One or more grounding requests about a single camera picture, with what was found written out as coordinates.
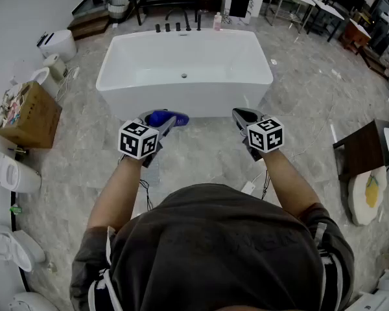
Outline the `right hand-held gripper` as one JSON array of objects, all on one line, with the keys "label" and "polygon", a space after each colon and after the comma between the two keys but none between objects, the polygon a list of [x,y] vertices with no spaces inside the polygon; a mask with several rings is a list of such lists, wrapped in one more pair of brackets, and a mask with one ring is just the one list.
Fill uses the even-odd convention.
[{"label": "right hand-held gripper", "polygon": [[285,127],[277,118],[263,120],[260,111],[250,108],[233,108],[232,118],[240,134],[246,136],[244,144],[254,161],[285,145]]}]

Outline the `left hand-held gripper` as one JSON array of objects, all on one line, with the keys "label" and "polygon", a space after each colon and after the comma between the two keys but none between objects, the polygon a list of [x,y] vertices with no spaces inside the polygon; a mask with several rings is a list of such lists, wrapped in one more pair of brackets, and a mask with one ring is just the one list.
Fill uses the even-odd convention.
[{"label": "left hand-held gripper", "polygon": [[119,129],[118,151],[125,157],[142,160],[142,165],[148,168],[163,149],[160,143],[168,135],[176,123],[176,117],[169,117],[161,126],[147,126],[156,124],[156,110],[146,111],[138,117],[141,122],[127,120]]}]

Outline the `dark blue round object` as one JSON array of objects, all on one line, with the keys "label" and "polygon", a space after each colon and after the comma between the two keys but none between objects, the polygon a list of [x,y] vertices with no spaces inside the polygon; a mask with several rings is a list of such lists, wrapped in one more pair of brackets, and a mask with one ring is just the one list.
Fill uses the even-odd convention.
[{"label": "dark blue round object", "polygon": [[148,116],[148,118],[146,118],[146,123],[149,126],[157,128],[173,119],[173,126],[185,126],[189,122],[189,116],[184,113],[169,111],[167,109],[156,109]]}]

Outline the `white bathtub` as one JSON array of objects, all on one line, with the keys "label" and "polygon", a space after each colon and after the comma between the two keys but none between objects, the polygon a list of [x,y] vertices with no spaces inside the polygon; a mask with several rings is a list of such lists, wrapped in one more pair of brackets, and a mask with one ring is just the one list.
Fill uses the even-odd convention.
[{"label": "white bathtub", "polygon": [[123,121],[154,109],[229,117],[258,107],[273,79],[253,32],[147,31],[112,39],[96,88]]}]

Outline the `brown wooden step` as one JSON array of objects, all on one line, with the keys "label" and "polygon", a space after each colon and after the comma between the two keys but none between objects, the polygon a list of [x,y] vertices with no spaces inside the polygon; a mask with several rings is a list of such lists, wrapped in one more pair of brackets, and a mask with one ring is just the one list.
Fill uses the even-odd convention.
[{"label": "brown wooden step", "polygon": [[67,29],[72,32],[73,38],[76,41],[104,33],[109,24],[109,12],[101,10],[75,18]]}]

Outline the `white toilet bowl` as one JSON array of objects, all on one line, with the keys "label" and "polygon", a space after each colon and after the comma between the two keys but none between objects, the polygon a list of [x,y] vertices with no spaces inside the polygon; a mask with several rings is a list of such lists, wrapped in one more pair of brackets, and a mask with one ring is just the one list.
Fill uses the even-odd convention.
[{"label": "white toilet bowl", "polygon": [[39,85],[41,85],[41,87],[44,88],[44,90],[46,90],[46,92],[48,92],[50,96],[56,98],[60,86],[53,78],[51,71],[48,67],[44,67],[33,72],[30,77],[30,80],[39,83]]}]

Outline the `dark wooden stool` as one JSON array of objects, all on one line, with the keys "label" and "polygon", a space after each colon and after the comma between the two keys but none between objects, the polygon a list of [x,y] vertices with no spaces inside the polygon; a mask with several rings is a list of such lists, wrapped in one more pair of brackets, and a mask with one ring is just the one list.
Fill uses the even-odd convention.
[{"label": "dark wooden stool", "polygon": [[343,182],[381,166],[389,166],[389,152],[386,148],[384,128],[389,122],[374,119],[349,136],[333,144],[333,148],[344,148],[344,167],[338,175]]}]

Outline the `white ribbed basket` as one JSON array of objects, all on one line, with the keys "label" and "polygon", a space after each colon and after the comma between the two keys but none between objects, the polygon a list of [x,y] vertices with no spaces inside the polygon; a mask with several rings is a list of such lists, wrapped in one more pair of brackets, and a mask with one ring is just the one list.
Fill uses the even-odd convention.
[{"label": "white ribbed basket", "polygon": [[121,20],[125,17],[130,2],[129,0],[109,0],[108,13],[112,20]]}]

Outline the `brown cardboard box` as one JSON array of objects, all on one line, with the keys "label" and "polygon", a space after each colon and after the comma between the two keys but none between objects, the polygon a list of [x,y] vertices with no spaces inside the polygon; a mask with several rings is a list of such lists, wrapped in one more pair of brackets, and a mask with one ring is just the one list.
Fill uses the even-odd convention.
[{"label": "brown cardboard box", "polygon": [[23,84],[18,97],[23,104],[0,127],[0,136],[23,148],[52,148],[61,106],[36,81]]}]

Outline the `white rounded appliance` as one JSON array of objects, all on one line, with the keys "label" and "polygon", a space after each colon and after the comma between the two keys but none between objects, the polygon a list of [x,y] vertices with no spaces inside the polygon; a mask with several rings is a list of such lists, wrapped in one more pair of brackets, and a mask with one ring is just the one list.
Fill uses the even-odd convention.
[{"label": "white rounded appliance", "polygon": [[59,30],[44,33],[36,44],[45,58],[58,54],[64,62],[68,62],[77,53],[77,46],[70,30]]}]

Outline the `brown wooden cabinet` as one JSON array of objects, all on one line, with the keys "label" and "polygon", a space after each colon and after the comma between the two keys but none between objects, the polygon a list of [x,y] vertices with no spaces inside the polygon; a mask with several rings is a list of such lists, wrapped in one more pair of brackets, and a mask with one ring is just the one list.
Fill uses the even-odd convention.
[{"label": "brown wooden cabinet", "polygon": [[371,36],[366,30],[352,19],[348,21],[343,33],[339,36],[342,46],[356,55],[359,49],[366,46],[370,40]]}]

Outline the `round mat with lemon print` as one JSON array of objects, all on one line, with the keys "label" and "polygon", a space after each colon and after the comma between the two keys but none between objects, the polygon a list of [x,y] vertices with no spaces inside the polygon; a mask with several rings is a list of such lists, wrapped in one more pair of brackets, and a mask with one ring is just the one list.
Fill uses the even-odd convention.
[{"label": "round mat with lemon print", "polygon": [[378,214],[387,187],[386,167],[381,166],[350,179],[348,206],[355,225],[366,226]]}]

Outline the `white toilet with closed lid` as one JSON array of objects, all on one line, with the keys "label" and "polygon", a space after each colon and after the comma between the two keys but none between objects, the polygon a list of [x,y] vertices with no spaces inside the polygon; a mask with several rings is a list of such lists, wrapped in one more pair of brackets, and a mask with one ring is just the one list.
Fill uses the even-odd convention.
[{"label": "white toilet with closed lid", "polygon": [[0,152],[0,186],[18,193],[33,193],[41,187],[41,176],[27,165]]}]

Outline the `white toilet with open lid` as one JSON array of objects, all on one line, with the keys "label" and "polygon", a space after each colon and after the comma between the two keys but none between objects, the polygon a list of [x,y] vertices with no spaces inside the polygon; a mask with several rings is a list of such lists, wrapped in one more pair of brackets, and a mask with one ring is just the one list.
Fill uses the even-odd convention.
[{"label": "white toilet with open lid", "polygon": [[26,232],[0,225],[0,260],[12,261],[23,271],[31,272],[45,259],[44,250]]}]

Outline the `white boxed fixtures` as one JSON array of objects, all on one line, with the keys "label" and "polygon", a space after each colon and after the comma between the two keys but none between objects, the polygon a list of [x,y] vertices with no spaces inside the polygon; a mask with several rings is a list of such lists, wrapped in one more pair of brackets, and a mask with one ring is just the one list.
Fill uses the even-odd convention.
[{"label": "white boxed fixtures", "polygon": [[389,270],[379,279],[375,292],[362,292],[347,311],[389,311]]}]

